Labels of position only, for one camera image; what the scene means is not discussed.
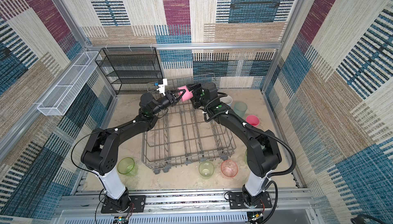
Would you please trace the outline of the pink translucent cup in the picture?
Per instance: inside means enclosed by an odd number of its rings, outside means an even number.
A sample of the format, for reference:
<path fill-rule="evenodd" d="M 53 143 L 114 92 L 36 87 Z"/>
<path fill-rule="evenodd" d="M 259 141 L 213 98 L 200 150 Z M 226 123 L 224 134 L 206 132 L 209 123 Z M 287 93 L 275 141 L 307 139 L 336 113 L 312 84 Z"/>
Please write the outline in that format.
<path fill-rule="evenodd" d="M 233 178 L 238 174 L 238 166 L 232 160 L 225 160 L 221 164 L 221 172 L 227 178 Z"/>

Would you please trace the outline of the light blue mug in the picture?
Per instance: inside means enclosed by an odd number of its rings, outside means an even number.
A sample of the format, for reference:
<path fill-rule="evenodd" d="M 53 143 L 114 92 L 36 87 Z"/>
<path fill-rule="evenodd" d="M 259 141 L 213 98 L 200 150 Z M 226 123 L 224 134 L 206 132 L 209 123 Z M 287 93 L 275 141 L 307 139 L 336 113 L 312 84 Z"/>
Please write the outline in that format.
<path fill-rule="evenodd" d="M 226 97 L 220 98 L 220 101 L 231 107 L 232 102 L 233 102 L 233 98 L 231 96 L 226 96 Z"/>

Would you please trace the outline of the black mesh shelf unit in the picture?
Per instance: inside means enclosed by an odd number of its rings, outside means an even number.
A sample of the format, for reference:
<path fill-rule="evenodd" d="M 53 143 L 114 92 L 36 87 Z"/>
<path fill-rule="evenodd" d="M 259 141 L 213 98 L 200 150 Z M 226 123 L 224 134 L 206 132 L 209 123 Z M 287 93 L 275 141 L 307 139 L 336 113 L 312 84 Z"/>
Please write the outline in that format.
<path fill-rule="evenodd" d="M 144 93 L 163 79 L 153 47 L 102 48 L 95 62 L 117 95 Z"/>

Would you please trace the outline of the aluminium front rail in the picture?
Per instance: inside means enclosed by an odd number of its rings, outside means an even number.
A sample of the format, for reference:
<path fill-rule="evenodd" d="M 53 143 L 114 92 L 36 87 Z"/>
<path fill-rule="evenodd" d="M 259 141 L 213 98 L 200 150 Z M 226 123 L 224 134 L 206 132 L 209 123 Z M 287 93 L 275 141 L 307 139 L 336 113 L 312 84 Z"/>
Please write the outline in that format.
<path fill-rule="evenodd" d="M 102 214 L 103 195 L 82 191 L 64 196 L 59 202 L 53 224 L 249 224 L 258 215 L 265 220 L 271 208 L 230 209 L 224 199 L 227 191 L 237 189 L 191 189 L 131 191 L 130 196 L 145 195 L 142 213 Z M 278 204 L 269 224 L 322 224 L 311 192 L 305 188 L 281 188 L 278 195 L 269 189 L 272 204 Z"/>

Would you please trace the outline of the green translucent cup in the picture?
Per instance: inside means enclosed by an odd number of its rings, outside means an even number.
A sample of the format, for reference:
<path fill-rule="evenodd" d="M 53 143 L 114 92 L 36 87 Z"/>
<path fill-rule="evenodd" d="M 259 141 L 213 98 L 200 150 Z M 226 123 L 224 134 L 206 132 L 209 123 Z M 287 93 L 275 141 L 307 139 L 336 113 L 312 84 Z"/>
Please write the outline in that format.
<path fill-rule="evenodd" d="M 125 157 L 118 163 L 117 171 L 121 175 L 136 176 L 138 172 L 137 164 L 133 158 Z"/>

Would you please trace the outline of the pink plastic cup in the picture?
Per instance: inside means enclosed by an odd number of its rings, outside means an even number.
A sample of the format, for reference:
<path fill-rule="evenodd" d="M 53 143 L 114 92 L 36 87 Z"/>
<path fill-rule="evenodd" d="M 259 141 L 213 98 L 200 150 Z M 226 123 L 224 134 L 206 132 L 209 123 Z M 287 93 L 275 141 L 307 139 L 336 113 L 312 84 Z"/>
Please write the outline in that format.
<path fill-rule="evenodd" d="M 186 102 L 193 97 L 193 93 L 188 89 L 186 85 L 178 87 L 178 89 L 183 89 L 183 88 L 186 89 L 187 92 L 180 96 L 182 97 L 182 102 Z"/>

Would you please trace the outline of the yellow-green translucent cup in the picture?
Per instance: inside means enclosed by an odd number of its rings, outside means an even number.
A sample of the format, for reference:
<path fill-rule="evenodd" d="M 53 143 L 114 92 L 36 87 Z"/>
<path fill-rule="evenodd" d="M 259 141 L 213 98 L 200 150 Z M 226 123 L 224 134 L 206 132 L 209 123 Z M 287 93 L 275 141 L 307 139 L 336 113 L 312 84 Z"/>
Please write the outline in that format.
<path fill-rule="evenodd" d="M 209 179 L 215 172 L 215 167 L 212 162 L 204 161 L 199 164 L 199 174 L 203 179 Z"/>

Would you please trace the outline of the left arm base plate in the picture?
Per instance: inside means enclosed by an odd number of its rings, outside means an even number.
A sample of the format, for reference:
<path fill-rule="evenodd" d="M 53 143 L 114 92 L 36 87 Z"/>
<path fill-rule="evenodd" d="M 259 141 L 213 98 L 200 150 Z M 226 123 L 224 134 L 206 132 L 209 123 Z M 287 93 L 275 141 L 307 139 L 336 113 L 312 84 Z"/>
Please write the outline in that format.
<path fill-rule="evenodd" d="M 122 196 L 120 199 L 105 197 L 103 207 L 100 210 L 102 214 L 115 213 L 142 213 L 145 208 L 145 195 Z"/>

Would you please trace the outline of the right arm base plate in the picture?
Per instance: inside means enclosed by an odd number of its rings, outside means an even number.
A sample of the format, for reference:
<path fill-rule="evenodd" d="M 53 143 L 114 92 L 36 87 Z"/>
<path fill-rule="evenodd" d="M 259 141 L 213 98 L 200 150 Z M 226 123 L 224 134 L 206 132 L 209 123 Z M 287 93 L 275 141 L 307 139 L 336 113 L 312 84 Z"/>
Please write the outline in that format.
<path fill-rule="evenodd" d="M 224 199 L 229 201 L 230 209 L 263 209 L 272 208 L 272 200 L 269 192 L 261 192 L 255 197 L 247 200 L 243 192 L 227 191 L 224 193 Z"/>

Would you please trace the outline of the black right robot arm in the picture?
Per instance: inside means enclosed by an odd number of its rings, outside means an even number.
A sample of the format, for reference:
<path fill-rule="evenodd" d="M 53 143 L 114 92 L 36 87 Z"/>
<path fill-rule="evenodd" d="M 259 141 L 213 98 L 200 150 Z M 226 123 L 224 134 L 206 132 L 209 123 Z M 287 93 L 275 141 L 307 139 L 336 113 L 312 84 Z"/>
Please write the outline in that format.
<path fill-rule="evenodd" d="M 250 176 L 243 186 L 244 205 L 255 208 L 262 193 L 268 188 L 269 176 L 282 162 L 281 154 L 271 131 L 258 132 L 221 99 L 227 94 L 219 92 L 214 83 L 195 83 L 186 86 L 192 93 L 193 108 L 201 108 L 206 122 L 215 121 L 229 129 L 247 147 L 247 165 Z"/>

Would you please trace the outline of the teal translucent cup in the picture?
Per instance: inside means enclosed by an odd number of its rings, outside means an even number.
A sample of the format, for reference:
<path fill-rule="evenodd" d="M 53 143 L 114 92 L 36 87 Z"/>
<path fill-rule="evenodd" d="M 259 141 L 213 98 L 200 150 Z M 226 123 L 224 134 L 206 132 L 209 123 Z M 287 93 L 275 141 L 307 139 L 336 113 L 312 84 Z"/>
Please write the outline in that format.
<path fill-rule="evenodd" d="M 241 118 L 244 117 L 244 115 L 246 114 L 247 109 L 248 109 L 248 106 L 244 102 L 236 102 L 234 104 L 234 106 L 233 106 L 234 112 Z"/>

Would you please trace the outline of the magenta pink cup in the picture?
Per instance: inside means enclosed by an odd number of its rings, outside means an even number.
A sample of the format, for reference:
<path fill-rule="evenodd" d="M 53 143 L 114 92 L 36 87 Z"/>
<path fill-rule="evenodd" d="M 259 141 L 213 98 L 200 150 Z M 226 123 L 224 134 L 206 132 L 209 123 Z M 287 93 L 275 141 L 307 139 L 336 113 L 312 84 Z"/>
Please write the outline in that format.
<path fill-rule="evenodd" d="M 258 126 L 260 124 L 260 119 L 255 115 L 248 115 L 246 117 L 246 122 L 252 126 Z"/>

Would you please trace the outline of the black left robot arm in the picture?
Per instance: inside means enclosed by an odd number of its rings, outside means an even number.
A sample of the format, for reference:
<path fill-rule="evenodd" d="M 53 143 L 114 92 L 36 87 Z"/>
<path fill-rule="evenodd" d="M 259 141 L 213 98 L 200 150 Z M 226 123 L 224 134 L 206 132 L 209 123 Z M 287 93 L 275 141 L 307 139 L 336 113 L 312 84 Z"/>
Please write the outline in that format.
<path fill-rule="evenodd" d="M 151 93 L 140 97 L 138 115 L 131 121 L 114 128 L 95 129 L 81 154 L 81 162 L 98 175 L 106 191 L 104 203 L 110 213 L 124 213 L 131 208 L 128 188 L 121 182 L 116 164 L 119 146 L 132 137 L 154 128 L 157 114 L 175 106 L 186 94 L 185 89 L 166 91 L 155 99 Z"/>

